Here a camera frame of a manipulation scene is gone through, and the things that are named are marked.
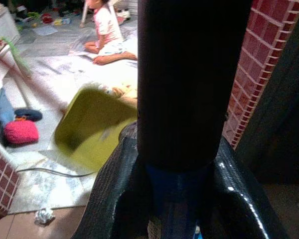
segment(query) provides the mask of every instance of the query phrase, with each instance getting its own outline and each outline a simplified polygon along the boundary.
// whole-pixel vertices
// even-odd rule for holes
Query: black pole
[[[139,1],[138,151],[185,172],[215,156],[251,1]]]

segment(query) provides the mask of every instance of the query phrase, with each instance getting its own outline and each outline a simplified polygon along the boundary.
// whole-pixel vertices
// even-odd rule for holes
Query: wire
[[[20,173],[20,172],[25,172],[25,171],[42,171],[42,172],[45,172],[45,173],[52,173],[52,174],[55,174],[55,175],[58,175],[58,176],[70,177],[70,178],[86,177],[86,176],[89,176],[89,175],[92,175],[92,174],[96,173],[96,172],[91,172],[91,173],[87,173],[87,174],[73,175],[73,174],[61,173],[61,172],[54,171],[54,170],[47,169],[47,168],[26,168],[26,169],[17,170],[16,172]]]

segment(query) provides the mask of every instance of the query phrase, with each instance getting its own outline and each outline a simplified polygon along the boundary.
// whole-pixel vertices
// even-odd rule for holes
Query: pink shirt
[[[105,36],[105,44],[115,41],[122,42],[121,32],[116,27],[116,19],[111,15],[107,5],[103,5],[100,9],[94,10],[94,22],[96,26],[96,32],[98,35]]]

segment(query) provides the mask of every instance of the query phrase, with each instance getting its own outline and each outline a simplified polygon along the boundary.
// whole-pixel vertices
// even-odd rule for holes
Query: white shorts
[[[122,42],[109,42],[104,45],[104,47],[100,50],[98,56],[109,56],[114,54],[121,54],[126,51]]]

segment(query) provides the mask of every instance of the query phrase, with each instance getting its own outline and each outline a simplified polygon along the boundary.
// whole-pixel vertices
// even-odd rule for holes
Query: child
[[[85,49],[96,53],[94,64],[105,65],[113,61],[130,59],[137,60],[136,55],[128,52],[123,47],[123,39],[119,29],[115,27],[116,19],[107,7],[109,0],[87,0],[89,8],[94,9],[94,21],[98,42],[89,41],[85,43]]]

